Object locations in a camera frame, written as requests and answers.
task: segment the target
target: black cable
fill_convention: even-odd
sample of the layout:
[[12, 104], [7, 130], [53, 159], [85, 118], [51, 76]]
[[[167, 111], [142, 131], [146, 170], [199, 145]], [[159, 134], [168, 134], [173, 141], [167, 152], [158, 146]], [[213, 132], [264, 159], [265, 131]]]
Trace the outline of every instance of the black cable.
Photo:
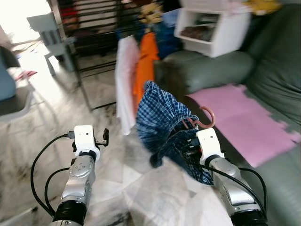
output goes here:
[[68, 170], [68, 169], [69, 169], [69, 167], [68, 167], [68, 168], [59, 169], [59, 170], [57, 170], [56, 172], [52, 173], [52, 174], [48, 177], [48, 179], [47, 179], [47, 181], [46, 181], [46, 184], [45, 184], [45, 190], [44, 190], [44, 198], [45, 198], [45, 202], [46, 202], [46, 205], [48, 206], [48, 208], [50, 209], [50, 211], [52, 211], [52, 212], [54, 212], [54, 213], [55, 213], [55, 210], [54, 210], [54, 209], [52, 208], [52, 206], [50, 205], [50, 202], [49, 202], [49, 199], [48, 199], [48, 186], [49, 186], [49, 183], [50, 183], [51, 178], [52, 178], [55, 174], [57, 174], [57, 173], [59, 173], [59, 172], [62, 172], [62, 171], [65, 171], [65, 170]]
[[54, 138], [53, 140], [51, 140], [43, 149], [42, 151], [40, 151], [40, 153], [37, 155], [37, 157], [35, 158], [35, 160], [33, 161], [32, 163], [32, 169], [31, 169], [31, 172], [30, 172], [30, 185], [32, 187], [32, 194], [34, 196], [34, 198], [36, 199], [36, 201], [38, 202], [38, 204], [44, 209], [46, 210], [46, 212], [54, 217], [55, 216], [55, 212], [52, 212], [43, 202], [42, 200], [38, 197], [37, 195], [37, 192], [36, 192], [36, 189], [34, 188], [34, 182], [33, 182], [33, 173], [34, 173], [34, 167], [38, 161], [38, 159], [40, 158], [40, 156], [43, 154], [43, 152], [53, 143], [55, 142], [56, 140], [60, 139], [60, 138], [63, 138], [63, 137], [68, 137], [67, 134], [64, 134], [64, 135], [60, 135], [56, 138]]
[[265, 186], [263, 178], [260, 176], [259, 173], [257, 173], [253, 169], [248, 169], [248, 168], [239, 168], [239, 169], [242, 170], [242, 171], [249, 171], [249, 172], [255, 174], [258, 177], [258, 179], [261, 182], [262, 189], [263, 189], [263, 197], [264, 197], [264, 204], [263, 205], [264, 205], [264, 209], [265, 209], [265, 211], [267, 211], [267, 208], [268, 208], [267, 207], [267, 205], [268, 205], [268, 192], [267, 192], [267, 187]]
[[181, 152], [181, 157], [184, 159], [185, 162], [189, 163], [190, 165], [198, 166], [198, 167], [200, 167], [200, 168], [204, 168], [204, 169], [206, 169], [206, 170], [210, 170], [210, 171], [216, 172], [216, 173], [218, 173], [218, 174], [221, 174], [222, 176], [227, 177], [228, 179], [230, 179], [230, 180], [236, 182], [237, 184], [239, 184], [240, 186], [242, 186], [242, 187], [243, 187], [244, 189], [246, 189], [246, 190], [254, 197], [254, 199], [258, 202], [258, 205], [260, 206], [260, 208], [261, 208], [261, 210], [262, 210], [262, 212], [263, 212], [265, 218], [267, 218], [265, 209], [264, 209], [264, 207], [263, 207], [263, 204], [262, 204], [260, 198], [258, 197], [258, 195], [257, 195], [255, 192], [253, 192], [253, 191], [252, 191], [248, 186], [246, 186], [244, 183], [242, 183], [241, 181], [237, 180], [236, 178], [231, 177], [230, 175], [228, 175], [228, 174], [226, 174], [226, 173], [224, 173], [224, 172], [222, 172], [222, 171], [219, 171], [219, 170], [217, 170], [217, 169], [214, 169], [214, 168], [212, 168], [212, 167], [209, 167], [209, 166], [205, 166], [205, 165], [201, 165], [201, 164], [197, 164], [197, 163], [191, 162], [191, 161], [187, 160], [187, 159], [184, 157], [184, 155], [183, 155], [182, 152]]

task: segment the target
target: orange shirt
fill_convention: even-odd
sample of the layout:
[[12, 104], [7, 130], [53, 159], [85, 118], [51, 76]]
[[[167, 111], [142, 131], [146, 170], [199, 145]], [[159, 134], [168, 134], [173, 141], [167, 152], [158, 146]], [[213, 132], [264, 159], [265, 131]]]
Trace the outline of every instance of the orange shirt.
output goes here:
[[144, 83], [148, 80], [155, 80], [153, 61], [160, 59], [158, 57], [156, 37], [153, 32], [147, 33], [143, 36], [140, 48], [140, 57], [137, 64], [136, 78], [133, 87], [136, 112], [138, 110], [139, 102], [144, 95]]

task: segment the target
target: marble floor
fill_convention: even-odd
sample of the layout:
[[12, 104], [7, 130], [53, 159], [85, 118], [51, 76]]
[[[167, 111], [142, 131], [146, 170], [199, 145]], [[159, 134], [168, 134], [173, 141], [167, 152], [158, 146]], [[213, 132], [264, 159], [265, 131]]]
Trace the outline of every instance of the marble floor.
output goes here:
[[[213, 188], [196, 182], [168, 159], [164, 159], [162, 167], [153, 169], [149, 164], [150, 153], [139, 142], [135, 129], [130, 135], [122, 136], [116, 106], [91, 113], [76, 86], [75, 75], [66, 72], [55, 58], [51, 60], [56, 77], [51, 77], [40, 53], [24, 55], [20, 62], [24, 70], [38, 72], [30, 81], [59, 119], [59, 129], [51, 131], [52, 134], [63, 134], [76, 125], [91, 124], [96, 138], [101, 139], [104, 128], [110, 130], [110, 144], [96, 164], [96, 181], [85, 226], [232, 225]], [[114, 71], [85, 78], [84, 84], [93, 105], [115, 100]], [[40, 104], [40, 107], [49, 124], [54, 125], [46, 106]], [[26, 116], [0, 123], [0, 222], [38, 205], [30, 188], [31, 164], [49, 136], [54, 136], [40, 125], [34, 106]], [[58, 140], [58, 153], [50, 147], [38, 161], [35, 185], [41, 198], [48, 176], [70, 165], [71, 142]], [[66, 181], [67, 173], [61, 172], [49, 185], [54, 209]], [[50, 222], [51, 217], [38, 208], [14, 225], [41, 226]]]

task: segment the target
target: plaid shirt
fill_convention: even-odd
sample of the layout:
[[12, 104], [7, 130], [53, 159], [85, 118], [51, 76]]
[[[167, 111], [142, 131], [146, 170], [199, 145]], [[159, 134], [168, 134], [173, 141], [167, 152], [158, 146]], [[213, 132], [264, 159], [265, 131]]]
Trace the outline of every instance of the plaid shirt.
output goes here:
[[[198, 117], [192, 115], [184, 104], [176, 101], [170, 93], [161, 90], [154, 82], [147, 81], [144, 89], [146, 91], [139, 103], [136, 126], [138, 137], [153, 153], [150, 158], [151, 165], [155, 168], [161, 166], [162, 158], [168, 156], [200, 183], [212, 185], [209, 173], [197, 166], [187, 165], [180, 154], [182, 152], [187, 160], [199, 163], [200, 152], [187, 155], [187, 152], [192, 151], [187, 140], [195, 138], [198, 130], [186, 120], [198, 120]], [[182, 120], [185, 120], [189, 129], [184, 127]]]

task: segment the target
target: gray sofa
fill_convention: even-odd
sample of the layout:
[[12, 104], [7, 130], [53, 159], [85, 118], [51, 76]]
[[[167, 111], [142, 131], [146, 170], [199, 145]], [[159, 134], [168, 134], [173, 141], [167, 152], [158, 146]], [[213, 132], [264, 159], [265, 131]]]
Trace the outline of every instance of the gray sofa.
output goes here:
[[[208, 58], [196, 52], [179, 51], [156, 62], [155, 72], [156, 83], [204, 122], [208, 122], [207, 117], [185, 95], [241, 83], [247, 86], [246, 94], [269, 110], [274, 120], [285, 121], [288, 130], [301, 133], [301, 6], [286, 5], [272, 15], [244, 52]], [[240, 167], [252, 168], [215, 129], [226, 157]], [[269, 225], [301, 226], [300, 144], [255, 170], [267, 185]], [[249, 172], [242, 174], [263, 198], [259, 180]]]

